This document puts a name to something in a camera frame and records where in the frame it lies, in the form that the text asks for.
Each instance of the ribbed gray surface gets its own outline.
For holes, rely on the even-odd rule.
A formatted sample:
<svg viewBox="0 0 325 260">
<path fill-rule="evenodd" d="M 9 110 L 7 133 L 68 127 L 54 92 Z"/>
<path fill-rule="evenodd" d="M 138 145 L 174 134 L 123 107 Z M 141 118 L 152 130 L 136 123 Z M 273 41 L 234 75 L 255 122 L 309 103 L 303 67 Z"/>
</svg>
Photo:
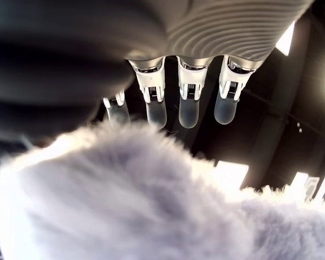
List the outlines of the ribbed gray surface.
<svg viewBox="0 0 325 260">
<path fill-rule="evenodd" d="M 0 0 L 0 41 L 97 60 L 151 59 L 166 47 L 157 16 L 132 0 Z"/>
<path fill-rule="evenodd" d="M 168 32 L 170 52 L 202 58 L 233 55 L 260 61 L 312 0 L 196 0 L 180 25 Z"/>
</svg>

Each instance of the fluorescent light panel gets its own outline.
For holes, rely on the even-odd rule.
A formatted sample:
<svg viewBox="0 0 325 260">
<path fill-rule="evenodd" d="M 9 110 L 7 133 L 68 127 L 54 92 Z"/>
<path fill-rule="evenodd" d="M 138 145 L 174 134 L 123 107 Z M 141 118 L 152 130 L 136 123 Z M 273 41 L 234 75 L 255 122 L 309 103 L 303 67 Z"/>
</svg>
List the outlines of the fluorescent light panel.
<svg viewBox="0 0 325 260">
<path fill-rule="evenodd" d="M 291 183 L 290 187 L 292 189 L 299 189 L 301 187 L 304 187 L 304 185 L 306 184 L 307 179 L 308 179 L 308 174 L 307 173 L 297 172 L 294 179 L 292 180 L 292 183 Z"/>
<path fill-rule="evenodd" d="M 325 195 L 325 178 L 323 179 L 323 182 L 321 183 L 318 193 L 315 196 L 315 200 L 322 199 L 324 195 Z"/>
<path fill-rule="evenodd" d="M 249 166 L 245 164 L 219 161 L 216 167 L 219 173 L 218 181 L 229 190 L 239 190 L 248 169 Z"/>
<path fill-rule="evenodd" d="M 280 50 L 281 53 L 283 53 L 285 56 L 289 55 L 291 39 L 293 38 L 294 33 L 294 25 L 295 22 L 293 22 L 291 26 L 289 26 L 289 28 L 285 31 L 285 33 L 282 35 L 282 37 L 276 44 L 276 48 Z"/>
</svg>

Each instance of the white fur fabric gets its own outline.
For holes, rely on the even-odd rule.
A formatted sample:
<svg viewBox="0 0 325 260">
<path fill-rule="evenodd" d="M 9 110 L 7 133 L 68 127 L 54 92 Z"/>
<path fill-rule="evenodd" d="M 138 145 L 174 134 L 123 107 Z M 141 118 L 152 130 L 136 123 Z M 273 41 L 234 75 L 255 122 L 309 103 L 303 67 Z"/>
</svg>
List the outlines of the white fur fabric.
<svg viewBox="0 0 325 260">
<path fill-rule="evenodd" d="M 4 259 L 325 259 L 325 206 L 224 192 L 193 162 L 149 126 L 107 122 L 6 162 Z"/>
</svg>

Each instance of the ceiling light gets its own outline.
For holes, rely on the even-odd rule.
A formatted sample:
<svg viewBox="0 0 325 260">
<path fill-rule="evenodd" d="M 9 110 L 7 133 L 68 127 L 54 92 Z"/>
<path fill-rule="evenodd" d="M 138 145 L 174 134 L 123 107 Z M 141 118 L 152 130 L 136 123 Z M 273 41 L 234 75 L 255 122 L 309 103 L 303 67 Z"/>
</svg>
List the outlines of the ceiling light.
<svg viewBox="0 0 325 260">
<path fill-rule="evenodd" d="M 289 28 L 285 31 L 285 33 L 282 35 L 282 37 L 276 44 L 276 48 L 280 50 L 285 56 L 289 55 L 291 39 L 293 38 L 294 25 L 295 22 L 293 22 L 291 26 L 289 26 Z"/>
<path fill-rule="evenodd" d="M 304 187 L 307 179 L 308 179 L 308 174 L 303 173 L 303 172 L 297 172 L 294 179 L 292 180 L 290 187 L 291 188 Z"/>
<path fill-rule="evenodd" d="M 325 195 L 325 178 L 323 179 L 323 182 L 321 183 L 318 193 L 315 196 L 315 200 L 322 199 L 324 195 Z"/>
<path fill-rule="evenodd" d="M 308 180 L 308 174 L 303 172 L 297 172 L 289 189 L 286 190 L 284 195 L 287 198 L 292 198 L 296 201 L 304 201 L 306 198 L 305 184 Z"/>
<path fill-rule="evenodd" d="M 215 169 L 219 184 L 230 191 L 239 190 L 249 169 L 248 165 L 219 161 Z"/>
</svg>

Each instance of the gray fur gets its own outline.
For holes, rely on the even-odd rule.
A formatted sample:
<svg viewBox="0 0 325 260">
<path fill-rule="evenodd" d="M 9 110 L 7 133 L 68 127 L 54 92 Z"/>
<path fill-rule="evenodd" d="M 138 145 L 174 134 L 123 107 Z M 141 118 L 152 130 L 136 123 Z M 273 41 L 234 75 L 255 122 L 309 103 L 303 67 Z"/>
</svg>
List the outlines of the gray fur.
<svg viewBox="0 0 325 260">
<path fill-rule="evenodd" d="M 60 140 L 0 168 L 5 260 L 325 259 L 325 207 L 270 191 L 232 199 L 146 125 Z"/>
</svg>

